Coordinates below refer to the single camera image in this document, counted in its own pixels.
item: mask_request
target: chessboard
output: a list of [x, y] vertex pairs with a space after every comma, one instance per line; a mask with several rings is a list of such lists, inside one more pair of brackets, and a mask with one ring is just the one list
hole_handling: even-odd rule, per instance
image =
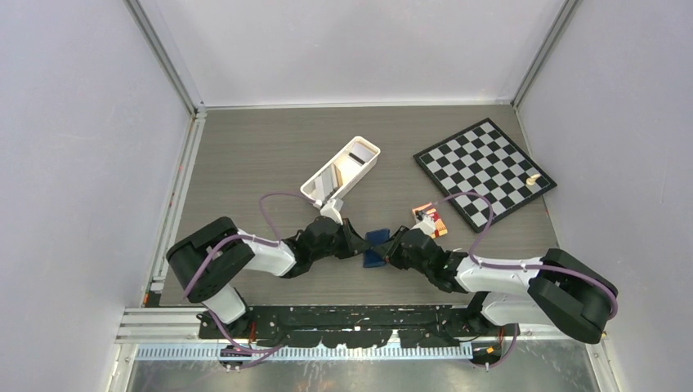
[[[494, 209], [491, 224], [556, 187], [489, 118], [415, 154], [414, 160], [445, 196], [472, 191], [489, 199]], [[450, 203], [474, 231], [484, 229], [486, 203], [468, 196]]]

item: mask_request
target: red and yellow box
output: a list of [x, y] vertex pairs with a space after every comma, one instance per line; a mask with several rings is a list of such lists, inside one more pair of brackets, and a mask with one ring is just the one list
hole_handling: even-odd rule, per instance
[[[427, 207], [429, 207], [431, 204], [428, 203], [426, 205], [423, 205], [421, 207], [416, 207], [412, 210], [412, 215], [414, 216], [414, 221], [416, 221], [416, 212], [421, 211]], [[441, 235], [446, 235], [448, 233], [448, 228], [445, 226], [445, 223], [443, 223], [443, 220], [440, 218], [440, 214], [438, 214], [438, 210], [435, 208], [431, 208], [430, 210], [426, 211], [426, 213], [433, 218], [433, 222], [436, 223], [436, 231], [431, 234], [431, 238], [438, 238]]]

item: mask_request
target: gray wood grain tabletop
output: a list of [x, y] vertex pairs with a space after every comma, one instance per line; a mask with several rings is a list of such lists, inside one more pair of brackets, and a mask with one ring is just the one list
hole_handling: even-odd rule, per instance
[[[412, 208], [442, 197], [412, 155], [484, 118], [491, 118], [526, 150], [509, 105], [212, 110], [177, 237], [229, 216], [245, 231], [272, 238], [258, 211], [258, 198], [273, 191], [297, 192], [354, 136], [363, 136], [382, 153], [373, 170], [344, 198], [342, 215], [361, 235], [411, 226]], [[550, 167], [543, 169], [551, 175]], [[284, 237], [304, 229], [318, 215], [297, 198], [269, 198], [266, 207]], [[449, 233], [436, 241], [446, 249], [469, 247], [476, 235], [462, 217], [448, 205], [440, 206], [439, 212]], [[477, 253], [523, 258], [542, 256], [555, 246], [540, 198], [492, 226]], [[362, 256], [324, 259], [293, 279], [242, 271], [233, 284], [250, 305], [466, 304], [471, 298], [441, 292], [413, 270], [389, 265], [365, 269], [362, 262]], [[188, 304], [181, 294], [169, 270], [161, 305]]]

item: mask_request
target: chessboard border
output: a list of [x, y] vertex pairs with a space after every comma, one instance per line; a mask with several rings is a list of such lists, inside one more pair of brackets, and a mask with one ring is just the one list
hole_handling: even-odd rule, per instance
[[[495, 225], [497, 222], [499, 222], [500, 220], [502, 220], [502, 219], [505, 218], [506, 216], [508, 216], [508, 215], [512, 214], [513, 212], [517, 211], [517, 209], [519, 209], [520, 207], [525, 206], [527, 203], [533, 202], [535, 199], [541, 197], [542, 195], [544, 195], [545, 193], [547, 193], [549, 190], [556, 188], [557, 183], [556, 183], [548, 174], [546, 174], [546, 172], [544, 172], [544, 170], [542, 170], [541, 167], [539, 167], [539, 165], [538, 165], [532, 158], [530, 158], [530, 156], [529, 156], [522, 148], [520, 148], [520, 146], [517, 145], [517, 143], [515, 143], [515, 141], [512, 140], [512, 138], [510, 138], [510, 137], [509, 137], [498, 125], [496, 125], [496, 123], [493, 122], [493, 120], [491, 120], [490, 118], [487, 117], [487, 118], [485, 118], [485, 119], [483, 119], [483, 120], [481, 120], [481, 121], [479, 121], [479, 122], [477, 122], [477, 123], [475, 123], [475, 124], [473, 124], [473, 125], [471, 125], [471, 126], [469, 126], [469, 127], [466, 127], [466, 128], [464, 128], [464, 129], [462, 129], [461, 131], [455, 133], [454, 135], [452, 135], [452, 136], [450, 136], [450, 137], [448, 137], [448, 138], [446, 138], [446, 139], [444, 139], [444, 140], [441, 140], [441, 141], [435, 143], [435, 144], [432, 145], [431, 147], [428, 147], [428, 148], [426, 148], [426, 149], [424, 149], [424, 150], [422, 150], [422, 151], [420, 151], [420, 152], [414, 154], [414, 161], [416, 161], [416, 163], [423, 169], [423, 172], [426, 173], [426, 175], [428, 176], [428, 178], [431, 179], [431, 181], [432, 181], [433, 184], [436, 186], [436, 188], [438, 188], [438, 189], [442, 192], [442, 194], [443, 194], [444, 196], [450, 196], [452, 193], [450, 193], [450, 192], [441, 184], [441, 182], [436, 178], [436, 176], [433, 174], [433, 172], [431, 172], [431, 171], [428, 169], [428, 167], [426, 166], [426, 163], [423, 162], [423, 160], [421, 159], [421, 157], [422, 157], [422, 155], [424, 155], [424, 154], [428, 154], [431, 150], [436, 149], [436, 148], [438, 148], [439, 146], [441, 146], [441, 145], [443, 145], [443, 144], [445, 144], [445, 143], [451, 141], [452, 139], [457, 138], [458, 136], [462, 135], [463, 133], [467, 133], [467, 132], [469, 132], [469, 131], [471, 131], [471, 130], [473, 130], [473, 129], [476, 129], [477, 127], [480, 127], [480, 126], [483, 125], [484, 123], [490, 123], [490, 124], [495, 128], [496, 131], [500, 132], [500, 134], [503, 135], [503, 137], [505, 137], [505, 138], [507, 139], [507, 141], [508, 141], [513, 147], [515, 147], [515, 149], [516, 149], [517, 151], [519, 151], [520, 154], [522, 154], [522, 156], [525, 157], [525, 159], [527, 159], [527, 160], [532, 164], [532, 166], [533, 166], [535, 169], [537, 169], [537, 171], [539, 172], [539, 174], [541, 174], [542, 177], [543, 177], [545, 180], [548, 180], [548, 185], [546, 186], [546, 188], [541, 189], [541, 190], [540, 190], [539, 192], [537, 192], [536, 194], [532, 194], [531, 196], [529, 196], [527, 199], [523, 200], [522, 202], [520, 202], [520, 203], [516, 204], [515, 206], [513, 206], [513, 207], [511, 207], [511, 208], [509, 208], [509, 209], [507, 209], [507, 210], [505, 210], [502, 214], [500, 214], [500, 215], [494, 215], [494, 219], [491, 221], [491, 225]], [[470, 216], [468, 216], [467, 213], [466, 213], [466, 212], [462, 209], [462, 207], [459, 205], [459, 203], [457, 203], [457, 200], [455, 200], [455, 199], [452, 198], [452, 199], [449, 200], [449, 203], [450, 203], [451, 206], [453, 206], [453, 208], [457, 211], [457, 213], [467, 222], [467, 224], [469, 225], [469, 227], [471, 227], [472, 230], [474, 230], [475, 233], [480, 233], [480, 232], [484, 229], [485, 224], [482, 225], [482, 226], [476, 226], [476, 225], [474, 224], [474, 221], [472, 220], [472, 218], [471, 218]]]

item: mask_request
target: white plastic container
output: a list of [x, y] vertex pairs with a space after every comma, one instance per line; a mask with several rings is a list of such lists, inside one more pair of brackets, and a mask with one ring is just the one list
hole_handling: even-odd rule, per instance
[[301, 193], [320, 202], [318, 208], [330, 199], [342, 199], [375, 166], [378, 155], [378, 147], [356, 136], [301, 185]]

